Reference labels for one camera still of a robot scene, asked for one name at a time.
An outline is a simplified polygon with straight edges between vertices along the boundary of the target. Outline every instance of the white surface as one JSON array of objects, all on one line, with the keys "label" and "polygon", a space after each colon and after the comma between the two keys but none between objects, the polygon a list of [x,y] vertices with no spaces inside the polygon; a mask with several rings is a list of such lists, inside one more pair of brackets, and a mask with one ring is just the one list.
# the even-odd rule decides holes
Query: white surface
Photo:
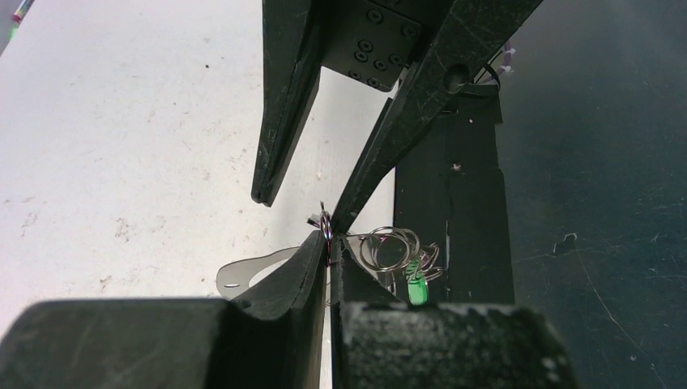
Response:
[{"label": "white surface", "polygon": [[[0,56],[0,334],[44,299],[218,295],[222,265],[334,209],[386,95],[324,70],[274,207],[253,203],[261,23],[260,2],[36,2]],[[356,231],[390,223],[392,180]]]}]

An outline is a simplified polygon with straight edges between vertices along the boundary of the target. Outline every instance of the white table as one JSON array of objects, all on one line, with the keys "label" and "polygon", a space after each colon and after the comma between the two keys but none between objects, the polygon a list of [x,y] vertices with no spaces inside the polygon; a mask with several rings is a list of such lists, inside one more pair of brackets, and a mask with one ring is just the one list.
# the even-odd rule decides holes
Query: white table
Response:
[{"label": "white table", "polygon": [[[386,95],[323,71],[272,208],[250,198],[260,2],[36,2],[0,56],[0,334],[59,298],[218,296],[333,210]],[[353,226],[391,222],[393,177]]]}]

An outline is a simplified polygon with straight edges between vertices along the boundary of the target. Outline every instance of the green plastic tag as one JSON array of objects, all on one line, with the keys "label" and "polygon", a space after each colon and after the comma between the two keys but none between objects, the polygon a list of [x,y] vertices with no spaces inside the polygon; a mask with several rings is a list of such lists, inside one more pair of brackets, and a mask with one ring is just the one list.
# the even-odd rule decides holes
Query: green plastic tag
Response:
[{"label": "green plastic tag", "polygon": [[410,303],[414,306],[421,306],[425,304],[429,296],[425,275],[422,274],[421,271],[415,274],[415,271],[419,266],[420,260],[413,259],[405,270],[405,275],[408,279],[408,297],[410,298]]}]

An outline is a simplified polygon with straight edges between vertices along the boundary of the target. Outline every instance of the green object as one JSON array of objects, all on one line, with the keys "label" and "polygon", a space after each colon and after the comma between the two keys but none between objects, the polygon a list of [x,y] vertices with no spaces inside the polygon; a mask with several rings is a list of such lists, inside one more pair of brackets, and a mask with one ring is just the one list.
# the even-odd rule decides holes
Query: green object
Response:
[{"label": "green object", "polygon": [[418,271],[420,266],[420,259],[413,259],[405,270],[405,276],[408,279],[408,297],[410,303],[414,306],[421,306],[427,302],[429,297],[429,288],[427,280],[422,271]]}]

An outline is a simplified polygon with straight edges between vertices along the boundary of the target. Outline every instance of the screw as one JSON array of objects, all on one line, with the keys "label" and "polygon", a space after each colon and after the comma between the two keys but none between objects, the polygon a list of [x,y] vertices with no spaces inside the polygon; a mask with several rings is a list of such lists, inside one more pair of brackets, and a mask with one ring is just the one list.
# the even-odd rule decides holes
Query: screw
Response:
[{"label": "screw", "polygon": [[377,10],[369,10],[367,13],[367,20],[374,24],[380,24],[384,20],[382,13]]},{"label": "screw", "polygon": [[403,58],[401,58],[401,56],[398,54],[392,54],[389,56],[389,62],[391,62],[393,65],[401,66],[403,65]]},{"label": "screw", "polygon": [[415,39],[417,38],[417,30],[413,26],[406,25],[401,28],[401,35],[408,39]]},{"label": "screw", "polygon": [[358,47],[360,47],[361,50],[365,51],[366,53],[370,53],[370,52],[372,52],[372,50],[374,49],[374,47],[372,46],[372,44],[369,43],[368,41],[360,41],[360,42],[358,42]]},{"label": "screw", "polygon": [[384,61],[375,61],[374,67],[378,71],[385,71],[386,70],[386,63],[384,63]]},{"label": "screw", "polygon": [[360,62],[367,62],[367,54],[362,51],[356,51],[356,59]]},{"label": "screw", "polygon": [[444,75],[444,88],[451,94],[458,93],[468,82],[470,82],[470,70],[463,64],[453,65]]}]

